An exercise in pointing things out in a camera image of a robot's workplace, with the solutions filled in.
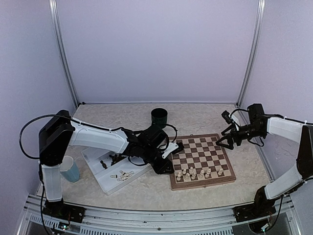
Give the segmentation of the white chess piece tall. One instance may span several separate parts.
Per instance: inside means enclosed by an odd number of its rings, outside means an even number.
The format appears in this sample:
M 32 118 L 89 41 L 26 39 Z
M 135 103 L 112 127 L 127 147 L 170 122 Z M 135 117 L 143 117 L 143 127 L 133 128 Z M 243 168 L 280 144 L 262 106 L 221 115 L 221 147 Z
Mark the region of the white chess piece tall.
M 203 169 L 199 173 L 199 179 L 204 179 L 204 170 Z

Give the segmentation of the wooden chess board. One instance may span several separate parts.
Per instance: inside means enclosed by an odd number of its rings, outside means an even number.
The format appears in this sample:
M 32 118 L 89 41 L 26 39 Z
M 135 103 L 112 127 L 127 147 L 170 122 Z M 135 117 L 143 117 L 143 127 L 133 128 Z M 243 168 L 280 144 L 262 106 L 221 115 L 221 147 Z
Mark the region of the wooden chess board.
M 220 136 L 218 134 L 177 137 L 177 143 L 183 143 L 184 149 L 175 155 L 169 156 L 174 167 L 174 173 L 170 174 L 171 190 L 206 188 L 236 181 L 233 167 L 225 149 L 216 145 L 216 141 L 219 139 Z M 177 182 L 176 176 L 178 172 L 186 169 L 186 173 L 189 173 L 191 166 L 197 174 L 196 180 L 191 180 L 190 178 L 190 181 L 185 181 L 185 175 L 183 175 L 183 182 Z M 199 179 L 200 171 L 203 169 L 205 175 L 208 168 L 211 169 L 210 177 Z M 218 175 L 220 168 L 224 170 L 221 176 Z

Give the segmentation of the white plastic tray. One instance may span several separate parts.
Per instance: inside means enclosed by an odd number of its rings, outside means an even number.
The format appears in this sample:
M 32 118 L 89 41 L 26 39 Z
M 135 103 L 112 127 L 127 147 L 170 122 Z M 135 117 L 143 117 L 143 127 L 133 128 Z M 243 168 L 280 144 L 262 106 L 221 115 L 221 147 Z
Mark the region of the white plastic tray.
M 82 155 L 106 195 L 115 193 L 152 169 L 141 158 L 128 158 L 104 149 L 87 148 Z

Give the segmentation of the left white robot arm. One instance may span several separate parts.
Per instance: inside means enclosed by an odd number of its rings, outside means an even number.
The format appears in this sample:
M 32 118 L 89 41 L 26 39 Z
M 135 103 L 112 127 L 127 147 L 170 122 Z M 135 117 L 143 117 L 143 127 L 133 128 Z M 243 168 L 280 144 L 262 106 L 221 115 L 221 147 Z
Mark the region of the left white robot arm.
M 141 131 L 123 127 L 115 129 L 84 123 L 61 110 L 49 115 L 50 121 L 39 132 L 39 161 L 49 209 L 57 217 L 68 214 L 62 202 L 60 168 L 68 146 L 104 149 L 124 156 L 139 157 L 150 164 L 157 174 L 173 173 L 168 155 L 178 149 L 157 125 Z

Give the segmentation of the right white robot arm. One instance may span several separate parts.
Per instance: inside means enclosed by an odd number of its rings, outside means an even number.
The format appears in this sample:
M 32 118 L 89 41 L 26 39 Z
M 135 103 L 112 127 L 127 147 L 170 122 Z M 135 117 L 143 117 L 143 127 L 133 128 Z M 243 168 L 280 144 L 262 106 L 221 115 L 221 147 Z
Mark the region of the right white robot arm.
M 264 147 L 262 154 L 268 160 L 275 179 L 257 190 L 250 213 L 261 217 L 279 198 L 296 191 L 313 178 L 313 125 L 279 114 L 266 114 L 260 103 L 248 106 L 244 112 L 248 123 L 240 125 L 231 113 L 222 118 L 228 127 L 222 131 L 218 146 L 232 150 L 243 141 Z

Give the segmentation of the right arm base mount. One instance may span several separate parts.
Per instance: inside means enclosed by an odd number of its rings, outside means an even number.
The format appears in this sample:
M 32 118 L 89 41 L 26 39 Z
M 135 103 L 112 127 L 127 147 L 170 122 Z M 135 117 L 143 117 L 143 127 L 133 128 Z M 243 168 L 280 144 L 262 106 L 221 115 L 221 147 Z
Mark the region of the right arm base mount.
M 248 220 L 257 219 L 264 216 L 269 216 L 271 213 L 276 213 L 274 206 L 268 208 L 257 208 L 253 204 L 237 206 L 233 209 L 236 222 L 244 222 Z

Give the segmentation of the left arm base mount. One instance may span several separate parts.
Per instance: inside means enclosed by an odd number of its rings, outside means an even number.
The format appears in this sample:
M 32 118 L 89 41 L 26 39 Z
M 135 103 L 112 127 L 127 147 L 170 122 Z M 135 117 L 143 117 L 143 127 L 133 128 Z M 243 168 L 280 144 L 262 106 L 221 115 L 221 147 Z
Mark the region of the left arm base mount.
M 43 214 L 68 222 L 82 223 L 85 208 L 66 204 L 63 201 L 46 202 L 43 208 Z

